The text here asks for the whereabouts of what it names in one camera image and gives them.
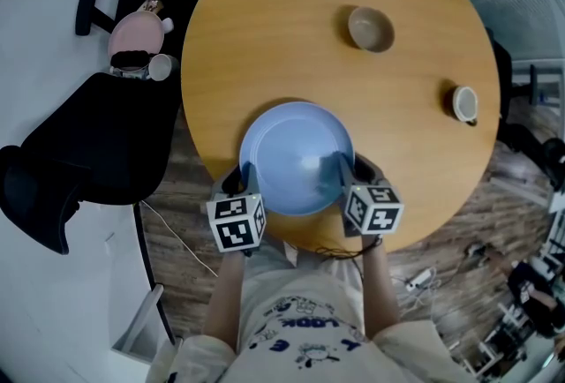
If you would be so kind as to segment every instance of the round wooden table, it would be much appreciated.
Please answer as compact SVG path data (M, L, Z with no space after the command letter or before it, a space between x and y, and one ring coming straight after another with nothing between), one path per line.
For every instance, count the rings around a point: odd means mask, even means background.
M384 12L392 48L355 48L357 5ZM478 125L447 116L452 84L478 94ZM185 37L182 89L192 138L214 179L237 162L249 125L285 101L334 112L356 151L380 166L405 203L389 251L447 222L469 198L493 151L500 93L493 51L469 0L199 0ZM308 217L270 214L267 231L312 251L358 250L337 207Z

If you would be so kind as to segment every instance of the power strip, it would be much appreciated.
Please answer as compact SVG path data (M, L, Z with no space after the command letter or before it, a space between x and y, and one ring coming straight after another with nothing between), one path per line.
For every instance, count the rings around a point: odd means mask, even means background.
M432 278L432 271L429 268L427 268L421 274L416 276L416 278L413 278L406 283L406 290L412 292L414 289L421 288L431 278Z

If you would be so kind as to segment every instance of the laminate floor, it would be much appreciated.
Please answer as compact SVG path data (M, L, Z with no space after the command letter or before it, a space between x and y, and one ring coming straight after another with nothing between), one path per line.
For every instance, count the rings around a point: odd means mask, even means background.
M523 99L513 100L510 122L525 124L542 140L555 136L558 127L554 113L532 108ZM490 241L511 259L523 259L543 243L552 220L544 208L489 184L490 176L503 176L539 190L548 186L525 156L512 154L497 143L486 173L461 210L427 239L389 256L403 318L432 317L446 345L461 343L453 354L469 359L475 357L478 341L501 318L497 304L507 304L511 296L499 272L461 265L466 246L478 239ZM200 259L217 270L221 256L203 210L211 183L181 111L166 175L147 202ZM142 219L155 280L165 287L162 303L173 331L177 335L196 334L215 278L146 207L142 207ZM402 280L428 267L437 269L441 286L435 297L424 293L417 301L406 293Z

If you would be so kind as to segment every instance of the blue plate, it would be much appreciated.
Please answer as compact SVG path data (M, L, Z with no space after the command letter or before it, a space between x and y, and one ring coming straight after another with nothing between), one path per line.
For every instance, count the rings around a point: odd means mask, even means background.
M289 102L265 112L247 131L239 152L246 176L255 165L265 207L283 215L309 215L342 192L337 153L355 153L339 119L309 102Z

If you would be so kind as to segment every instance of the brown bowl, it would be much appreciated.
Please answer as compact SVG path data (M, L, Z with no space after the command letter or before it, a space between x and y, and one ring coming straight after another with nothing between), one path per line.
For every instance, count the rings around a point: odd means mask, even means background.
M367 6L351 12L348 28L353 41L370 52L384 52L395 42L395 28L387 15Z

